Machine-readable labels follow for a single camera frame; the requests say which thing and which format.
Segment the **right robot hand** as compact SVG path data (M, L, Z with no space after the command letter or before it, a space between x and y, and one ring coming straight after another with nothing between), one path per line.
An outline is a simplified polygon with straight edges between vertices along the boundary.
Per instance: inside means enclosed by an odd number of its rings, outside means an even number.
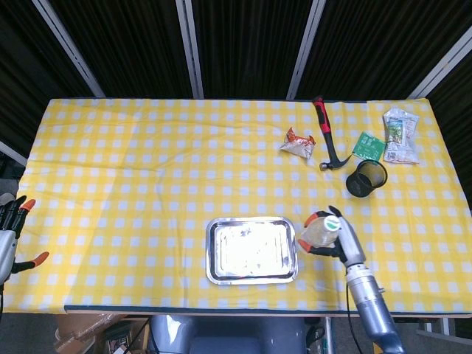
M341 228L335 242L328 247L314 247L302 240L300 235L297 240L299 246L308 254L339 258L346 268L355 264L364 263L366 257L354 228L337 208L334 206L329 206L328 208L328 212L320 210L314 213L319 216L322 214L335 215L339 218L341 221Z

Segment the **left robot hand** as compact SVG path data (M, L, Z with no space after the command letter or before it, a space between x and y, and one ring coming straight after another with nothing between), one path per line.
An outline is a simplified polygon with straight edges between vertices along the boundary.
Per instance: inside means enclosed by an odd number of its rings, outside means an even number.
M15 255L21 231L26 217L35 206L35 199L26 201L25 195L0 206L0 290L11 274L34 269L41 265L49 256L45 251L35 259L16 262Z

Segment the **transparent plastic water bottle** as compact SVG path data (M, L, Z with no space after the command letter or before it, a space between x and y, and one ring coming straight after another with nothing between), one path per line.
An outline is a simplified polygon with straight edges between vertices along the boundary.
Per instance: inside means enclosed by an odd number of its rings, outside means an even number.
M328 247L339 235L341 221L335 215L312 214L306 221L301 239L314 247Z

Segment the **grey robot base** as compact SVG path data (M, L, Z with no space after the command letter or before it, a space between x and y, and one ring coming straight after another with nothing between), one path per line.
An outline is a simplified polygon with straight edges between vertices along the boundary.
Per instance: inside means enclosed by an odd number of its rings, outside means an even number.
M277 316L155 315L159 354L306 354L304 319Z

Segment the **stainless steel tray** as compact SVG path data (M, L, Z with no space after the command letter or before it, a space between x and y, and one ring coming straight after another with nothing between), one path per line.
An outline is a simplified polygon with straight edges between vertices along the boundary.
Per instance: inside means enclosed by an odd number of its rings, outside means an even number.
M265 285L298 274L296 234L284 217L215 218L206 227L206 275L216 285Z

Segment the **black mesh pen cup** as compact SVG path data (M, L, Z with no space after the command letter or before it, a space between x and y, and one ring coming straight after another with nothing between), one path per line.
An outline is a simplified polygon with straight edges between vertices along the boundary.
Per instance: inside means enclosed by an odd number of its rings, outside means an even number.
M375 189L385 185L388 179L386 168L376 160L363 160L346 180L346 188L351 195L365 198Z

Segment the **green paper card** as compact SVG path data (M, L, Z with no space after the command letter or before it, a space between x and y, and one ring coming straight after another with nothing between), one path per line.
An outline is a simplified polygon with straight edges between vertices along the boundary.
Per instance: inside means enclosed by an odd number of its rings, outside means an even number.
M379 161L384 153L386 143L377 137L362 132L353 148L353 155L362 160Z

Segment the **orange white snack packet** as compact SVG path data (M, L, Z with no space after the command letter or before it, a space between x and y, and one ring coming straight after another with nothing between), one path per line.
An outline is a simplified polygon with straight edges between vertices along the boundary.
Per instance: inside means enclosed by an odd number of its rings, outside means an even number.
M303 159L309 159L312 156L316 142L312 136L303 137L295 134L290 127L285 135L285 140L280 146L280 150L291 153Z

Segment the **red black claw hammer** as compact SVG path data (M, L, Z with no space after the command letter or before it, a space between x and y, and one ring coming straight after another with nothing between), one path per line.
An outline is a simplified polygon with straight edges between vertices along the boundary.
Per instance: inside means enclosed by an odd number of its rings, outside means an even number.
M348 163L348 161L351 158L351 155L349 155L345 160L340 160L338 158L336 149L333 143L330 121L327 115L324 100L322 97L317 97L313 100L312 103L316 109L319 127L324 137L324 141L325 141L328 156L329 156L329 161L321 162L319 164L319 168L321 171L340 169L343 166L345 166L346 163Z

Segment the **white green snack bag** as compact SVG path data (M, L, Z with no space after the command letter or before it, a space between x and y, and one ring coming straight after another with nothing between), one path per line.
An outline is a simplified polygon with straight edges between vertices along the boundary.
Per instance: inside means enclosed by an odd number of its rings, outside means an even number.
M386 129L385 162L395 164L418 164L415 137L419 116L394 107L383 115Z

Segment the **yellow white checked tablecloth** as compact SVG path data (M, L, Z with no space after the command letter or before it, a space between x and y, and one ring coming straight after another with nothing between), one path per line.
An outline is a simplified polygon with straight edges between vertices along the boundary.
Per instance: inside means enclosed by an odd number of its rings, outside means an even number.
M11 276L7 312L346 308L344 266L299 253L296 279L224 286L206 275L213 218L283 216L297 232L337 207L353 225L394 313L472 313L472 215L428 100L329 103L336 149L383 136L390 108L419 116L418 164L388 164L366 198L345 187L356 160L327 152L309 102L52 100L19 184L33 198L17 248L39 267ZM280 150L288 129L312 156Z

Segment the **white metal frame post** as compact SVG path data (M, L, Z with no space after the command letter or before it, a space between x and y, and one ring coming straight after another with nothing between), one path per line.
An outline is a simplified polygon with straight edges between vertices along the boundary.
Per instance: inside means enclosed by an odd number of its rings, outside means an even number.
M63 22L58 17L49 0L31 0L36 10L39 12L46 25L52 31L58 43L63 48L70 61L83 78L84 82L97 98L105 98L105 92L102 90L97 78L93 74L85 58L80 53L74 40L64 27Z
M426 98L471 51L472 25L420 81L407 99L416 100Z
M6 145L0 140L0 152L4 153L5 155L9 156L14 161L18 162L22 166L27 165L27 158L22 156L20 153Z
M310 55L311 48L313 46L316 32L319 27L319 23L322 19L326 0L313 0L308 14L308 19L305 25L305 31L302 36L302 40L299 46L298 55L294 65L290 85L286 95L286 100L294 100L299 89L303 73L305 71L306 63Z
M201 66L198 54L198 41L195 30L192 0L175 0L175 2L187 62L187 70L190 77L192 95L195 99L202 100L204 98L204 88L201 77Z

